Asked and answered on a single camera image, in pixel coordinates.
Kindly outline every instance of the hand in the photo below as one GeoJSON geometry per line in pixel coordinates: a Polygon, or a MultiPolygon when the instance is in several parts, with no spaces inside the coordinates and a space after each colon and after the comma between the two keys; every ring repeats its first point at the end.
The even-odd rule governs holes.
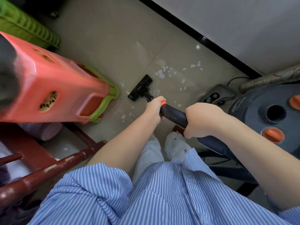
{"type": "Polygon", "coordinates": [[[214,136],[230,115],[216,105],[198,102],[185,110],[188,125],[184,131],[187,139],[214,136]]]}
{"type": "Polygon", "coordinates": [[[153,121],[157,122],[157,124],[159,124],[161,120],[159,111],[162,101],[166,101],[166,99],[162,96],[154,98],[151,102],[148,102],[146,110],[144,112],[145,115],[151,116],[153,121]]]}

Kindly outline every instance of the black baseboard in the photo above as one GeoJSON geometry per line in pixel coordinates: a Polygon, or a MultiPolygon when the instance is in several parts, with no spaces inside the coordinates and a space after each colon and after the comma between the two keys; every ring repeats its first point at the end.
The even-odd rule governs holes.
{"type": "Polygon", "coordinates": [[[247,76],[249,76],[250,79],[256,79],[258,77],[261,77],[261,75],[238,60],[236,57],[232,56],[227,51],[223,50],[221,47],[219,47],[217,44],[210,41],[208,38],[201,35],[199,32],[182,22],[180,19],[173,16],[171,13],[166,11],[164,8],[160,7],[158,4],[153,2],[152,0],[139,0],[142,3],[144,3],[146,6],[148,6],[153,11],[157,12],[159,15],[161,15],[163,18],[174,24],[176,27],[184,31],[189,36],[193,37],[195,40],[200,42],[202,45],[210,49],[212,52],[219,55],[221,58],[232,64],[234,67],[239,69],[241,72],[245,73],[247,76]]]}

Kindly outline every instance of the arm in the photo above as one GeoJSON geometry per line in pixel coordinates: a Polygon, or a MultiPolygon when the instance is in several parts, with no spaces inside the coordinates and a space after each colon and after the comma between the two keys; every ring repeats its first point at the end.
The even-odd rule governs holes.
{"type": "Polygon", "coordinates": [[[98,151],[87,164],[103,162],[106,166],[115,167],[129,173],[139,154],[160,123],[160,106],[165,101],[162,96],[147,104],[145,112],[98,151]]]}
{"type": "Polygon", "coordinates": [[[185,136],[223,141],[270,199],[286,210],[300,205],[300,161],[219,107],[197,103],[186,109],[185,136]]]}

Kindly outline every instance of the tile floor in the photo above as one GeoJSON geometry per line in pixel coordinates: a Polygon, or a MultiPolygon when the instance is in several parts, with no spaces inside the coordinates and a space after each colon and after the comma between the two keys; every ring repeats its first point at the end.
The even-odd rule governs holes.
{"type": "MultiPolygon", "coordinates": [[[[98,124],[79,124],[97,142],[111,140],[143,113],[146,100],[132,102],[127,95],[145,74],[153,79],[152,94],[163,95],[170,105],[182,111],[214,85],[246,76],[138,0],[68,0],[60,14],[56,20],[42,19],[62,39],[58,54],[97,69],[120,89],[120,97],[110,104],[98,124]]],[[[238,91],[245,81],[237,79],[230,86],[238,91]]],[[[173,126],[165,119],[156,128],[162,148],[173,126]]],[[[195,139],[188,143],[205,150],[195,139]]],[[[86,148],[66,128],[43,145],[56,158],[86,148]]],[[[222,160],[208,158],[205,162],[222,160]]],[[[242,184],[230,178],[222,180],[234,190],[242,184]]],[[[254,200],[263,195],[262,191],[257,192],[259,196],[254,200]]]]}

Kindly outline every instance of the striped shirt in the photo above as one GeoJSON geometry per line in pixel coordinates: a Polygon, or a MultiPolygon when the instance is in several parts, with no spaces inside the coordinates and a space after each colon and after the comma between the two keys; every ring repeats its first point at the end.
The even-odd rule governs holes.
{"type": "Polygon", "coordinates": [[[300,207],[278,215],[236,193],[194,149],[150,165],[133,186],[103,163],[72,171],[41,204],[33,224],[300,224],[300,207]]]}

